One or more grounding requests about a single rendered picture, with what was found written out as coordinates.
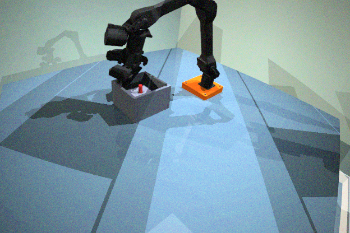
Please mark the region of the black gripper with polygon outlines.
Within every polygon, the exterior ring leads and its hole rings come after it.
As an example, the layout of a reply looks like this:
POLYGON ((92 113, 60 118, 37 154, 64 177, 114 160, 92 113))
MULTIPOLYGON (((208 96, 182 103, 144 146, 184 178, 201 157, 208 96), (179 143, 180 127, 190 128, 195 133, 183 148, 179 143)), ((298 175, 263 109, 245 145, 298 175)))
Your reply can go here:
POLYGON ((142 55, 144 53, 142 50, 132 50, 125 47, 123 52, 125 53, 124 58, 122 59, 123 65, 121 66, 117 64, 110 68, 109 75, 121 80, 122 87, 125 88, 142 69, 142 67, 140 67, 141 62, 143 62, 143 66, 145 66, 148 63, 148 59, 142 55))

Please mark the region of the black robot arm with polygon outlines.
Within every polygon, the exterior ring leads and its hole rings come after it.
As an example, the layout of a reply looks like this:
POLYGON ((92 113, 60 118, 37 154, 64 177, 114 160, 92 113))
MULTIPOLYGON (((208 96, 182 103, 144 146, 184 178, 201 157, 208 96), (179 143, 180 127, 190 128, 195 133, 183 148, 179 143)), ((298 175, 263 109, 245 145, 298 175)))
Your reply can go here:
MULTIPOLYGON (((126 45, 132 50, 142 50, 146 37, 153 37, 148 28, 160 17, 187 4, 195 8, 200 20, 201 55, 197 57, 196 65, 203 74, 198 84, 207 90, 215 87, 214 79, 220 73, 213 56, 213 21, 218 7, 213 0, 165 0, 154 6, 136 9, 122 26, 108 23, 104 33, 104 45, 126 45)), ((106 58, 122 64, 124 55, 123 49, 114 49, 107 51, 106 58)))

